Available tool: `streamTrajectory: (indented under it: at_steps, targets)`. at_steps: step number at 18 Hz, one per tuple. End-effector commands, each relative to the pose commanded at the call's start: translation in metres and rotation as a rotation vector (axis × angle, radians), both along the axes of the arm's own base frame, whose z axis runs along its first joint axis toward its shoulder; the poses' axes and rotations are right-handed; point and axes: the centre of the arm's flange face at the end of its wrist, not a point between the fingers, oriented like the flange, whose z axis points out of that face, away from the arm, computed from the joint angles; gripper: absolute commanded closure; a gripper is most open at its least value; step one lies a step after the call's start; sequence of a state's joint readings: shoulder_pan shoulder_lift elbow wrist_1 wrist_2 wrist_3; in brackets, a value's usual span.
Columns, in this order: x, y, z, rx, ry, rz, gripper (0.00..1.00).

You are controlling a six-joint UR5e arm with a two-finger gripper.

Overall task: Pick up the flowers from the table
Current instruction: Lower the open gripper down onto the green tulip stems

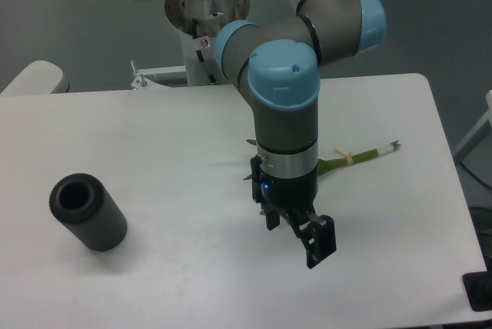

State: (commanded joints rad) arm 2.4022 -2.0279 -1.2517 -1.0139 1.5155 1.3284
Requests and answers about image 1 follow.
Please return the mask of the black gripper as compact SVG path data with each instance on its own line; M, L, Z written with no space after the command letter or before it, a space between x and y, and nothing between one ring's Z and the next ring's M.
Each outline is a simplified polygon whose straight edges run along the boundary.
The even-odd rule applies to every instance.
M266 228L274 230L284 218L306 250L306 265L312 269L337 250L334 219L317 215L317 166L299 178L276 178L261 170L261 158L250 160L253 201L261 205Z

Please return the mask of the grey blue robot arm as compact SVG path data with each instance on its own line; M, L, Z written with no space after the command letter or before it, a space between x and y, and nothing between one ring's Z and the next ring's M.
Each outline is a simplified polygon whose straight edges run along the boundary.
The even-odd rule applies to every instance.
M292 2L292 18L266 27L248 21L249 0L165 0L165 9L192 40L189 84L229 83L251 107L252 198L268 229L289 223L313 268L336 249L333 219L314 209L319 69L379 45L387 18L380 0Z

